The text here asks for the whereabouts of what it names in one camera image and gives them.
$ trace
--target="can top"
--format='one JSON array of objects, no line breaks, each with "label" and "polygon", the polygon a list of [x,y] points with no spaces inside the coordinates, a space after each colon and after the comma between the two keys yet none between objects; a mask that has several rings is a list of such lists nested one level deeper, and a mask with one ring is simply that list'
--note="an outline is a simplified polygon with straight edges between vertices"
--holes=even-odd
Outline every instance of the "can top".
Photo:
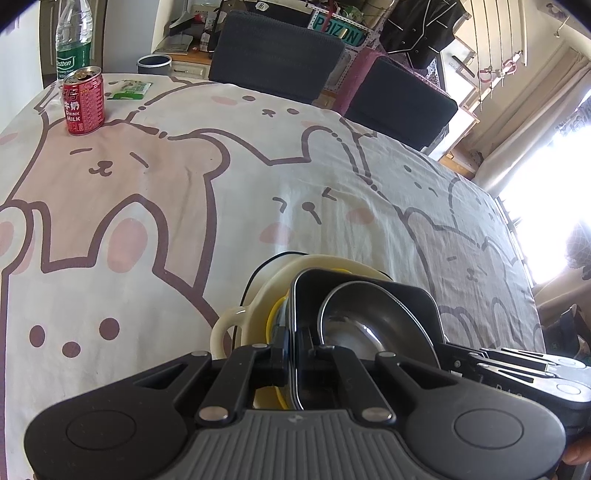
[{"label": "can top", "polygon": [[79,85],[80,83],[87,82],[93,79],[97,75],[100,75],[101,69],[96,66],[82,67],[81,69],[75,70],[70,73],[65,79],[64,84],[68,85]]}]

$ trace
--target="pot handle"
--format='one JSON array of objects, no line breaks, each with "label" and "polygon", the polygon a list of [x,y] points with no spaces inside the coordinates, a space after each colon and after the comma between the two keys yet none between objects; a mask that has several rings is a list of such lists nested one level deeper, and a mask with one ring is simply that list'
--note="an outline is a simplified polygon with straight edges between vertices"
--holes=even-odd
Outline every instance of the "pot handle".
[{"label": "pot handle", "polygon": [[214,359],[226,358],[226,352],[223,350],[223,336],[232,326],[243,328],[243,323],[247,318],[246,307],[233,307],[227,309],[218,318],[212,328],[212,335],[209,338],[209,349]]}]

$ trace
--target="gray ribbed panel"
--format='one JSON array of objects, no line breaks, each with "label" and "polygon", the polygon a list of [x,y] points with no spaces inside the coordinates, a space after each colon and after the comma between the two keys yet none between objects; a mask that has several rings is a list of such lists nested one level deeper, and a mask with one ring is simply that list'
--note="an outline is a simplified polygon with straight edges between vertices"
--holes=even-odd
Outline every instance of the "gray ribbed panel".
[{"label": "gray ribbed panel", "polygon": [[435,480],[392,432],[354,423],[343,410],[249,410],[204,430],[159,480]]}]

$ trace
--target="water bottle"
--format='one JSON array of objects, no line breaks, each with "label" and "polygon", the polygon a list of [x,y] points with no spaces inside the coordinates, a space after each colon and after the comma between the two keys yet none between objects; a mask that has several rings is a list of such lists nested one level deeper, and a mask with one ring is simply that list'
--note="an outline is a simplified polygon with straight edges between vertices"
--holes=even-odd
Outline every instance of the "water bottle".
[{"label": "water bottle", "polygon": [[92,12],[87,0],[67,0],[56,31],[57,81],[90,65]]}]

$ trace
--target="metal bowl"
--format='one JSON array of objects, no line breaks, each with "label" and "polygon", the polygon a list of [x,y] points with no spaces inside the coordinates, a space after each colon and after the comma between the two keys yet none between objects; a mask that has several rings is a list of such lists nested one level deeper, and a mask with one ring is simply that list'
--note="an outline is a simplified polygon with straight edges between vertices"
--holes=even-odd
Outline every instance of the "metal bowl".
[{"label": "metal bowl", "polygon": [[373,360],[389,351],[439,368],[433,344],[412,313],[382,287],[366,281],[339,285],[318,314],[318,333],[326,345],[350,348]]}]

